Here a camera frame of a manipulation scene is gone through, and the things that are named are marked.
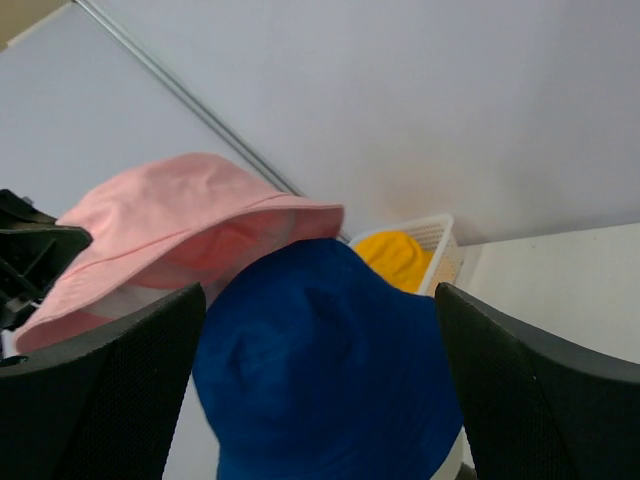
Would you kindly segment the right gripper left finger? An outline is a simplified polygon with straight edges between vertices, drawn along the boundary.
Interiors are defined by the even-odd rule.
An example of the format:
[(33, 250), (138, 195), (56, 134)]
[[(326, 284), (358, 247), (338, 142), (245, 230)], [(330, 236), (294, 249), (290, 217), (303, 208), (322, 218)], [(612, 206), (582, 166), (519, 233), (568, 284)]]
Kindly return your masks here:
[(3, 359), (2, 478), (161, 478), (205, 310), (194, 284)]

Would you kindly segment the blue bucket hat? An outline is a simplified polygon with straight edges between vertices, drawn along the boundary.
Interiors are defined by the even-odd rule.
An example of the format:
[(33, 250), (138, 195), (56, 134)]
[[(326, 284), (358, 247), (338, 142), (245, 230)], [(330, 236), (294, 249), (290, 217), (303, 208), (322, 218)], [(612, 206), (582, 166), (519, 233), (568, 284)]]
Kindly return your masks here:
[(193, 377), (221, 479), (428, 479), (463, 423), (433, 298), (333, 239), (243, 270), (207, 311)]

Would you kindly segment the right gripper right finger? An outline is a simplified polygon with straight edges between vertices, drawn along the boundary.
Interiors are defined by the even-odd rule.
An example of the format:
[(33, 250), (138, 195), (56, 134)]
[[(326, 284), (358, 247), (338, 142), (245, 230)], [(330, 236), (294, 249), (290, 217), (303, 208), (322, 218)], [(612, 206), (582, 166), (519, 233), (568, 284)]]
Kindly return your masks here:
[(448, 283), (438, 285), (435, 302), (479, 478), (638, 478), (638, 364)]

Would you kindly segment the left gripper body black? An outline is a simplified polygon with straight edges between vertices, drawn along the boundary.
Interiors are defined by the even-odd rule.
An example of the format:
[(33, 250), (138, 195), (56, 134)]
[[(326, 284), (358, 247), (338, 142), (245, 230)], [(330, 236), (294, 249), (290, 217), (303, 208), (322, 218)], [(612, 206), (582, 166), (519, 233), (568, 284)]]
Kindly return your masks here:
[(15, 330), (91, 245), (83, 228), (58, 225), (27, 199), (1, 191), (1, 328)]

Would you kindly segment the pink bucket hat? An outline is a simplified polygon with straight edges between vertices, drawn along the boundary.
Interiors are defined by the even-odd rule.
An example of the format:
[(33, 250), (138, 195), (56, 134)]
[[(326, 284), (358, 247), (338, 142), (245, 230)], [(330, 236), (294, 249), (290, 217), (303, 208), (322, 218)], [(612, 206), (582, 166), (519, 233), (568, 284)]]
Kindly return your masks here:
[(25, 354), (199, 284), (214, 299), (245, 267), (299, 240), (334, 238), (344, 209), (276, 190), (190, 153), (124, 171), (59, 219), (92, 238), (14, 335)]

